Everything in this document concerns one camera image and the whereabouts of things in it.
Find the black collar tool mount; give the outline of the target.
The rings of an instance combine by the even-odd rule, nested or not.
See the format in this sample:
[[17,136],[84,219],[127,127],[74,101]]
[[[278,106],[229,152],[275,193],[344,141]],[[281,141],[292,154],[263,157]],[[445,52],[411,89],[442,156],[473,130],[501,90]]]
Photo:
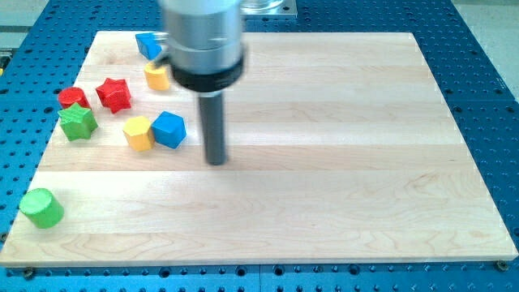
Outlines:
[[191,73],[176,67],[173,63],[170,63],[170,70],[173,79],[184,88],[195,92],[216,92],[231,86],[240,79],[245,65],[245,57],[246,55],[242,53],[233,66],[212,74]]

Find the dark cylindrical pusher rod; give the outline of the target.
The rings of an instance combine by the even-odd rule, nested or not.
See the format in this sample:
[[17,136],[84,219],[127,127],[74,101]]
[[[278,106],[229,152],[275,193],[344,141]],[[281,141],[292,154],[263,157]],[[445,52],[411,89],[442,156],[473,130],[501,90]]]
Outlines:
[[209,165],[225,164],[225,121],[222,91],[199,94],[199,116],[206,162]]

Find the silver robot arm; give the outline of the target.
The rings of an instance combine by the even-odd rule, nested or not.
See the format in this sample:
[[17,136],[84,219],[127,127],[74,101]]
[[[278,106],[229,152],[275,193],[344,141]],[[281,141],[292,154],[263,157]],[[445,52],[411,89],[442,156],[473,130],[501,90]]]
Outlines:
[[165,0],[159,2],[165,48],[153,59],[168,65],[174,80],[198,95],[209,165],[227,160],[224,89],[243,73],[242,15],[239,0]]

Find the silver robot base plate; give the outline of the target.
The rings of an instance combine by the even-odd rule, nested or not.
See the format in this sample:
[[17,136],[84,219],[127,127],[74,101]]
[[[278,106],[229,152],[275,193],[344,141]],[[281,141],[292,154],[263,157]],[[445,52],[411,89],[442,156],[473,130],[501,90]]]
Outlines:
[[296,0],[242,0],[241,12],[245,16],[296,17]]

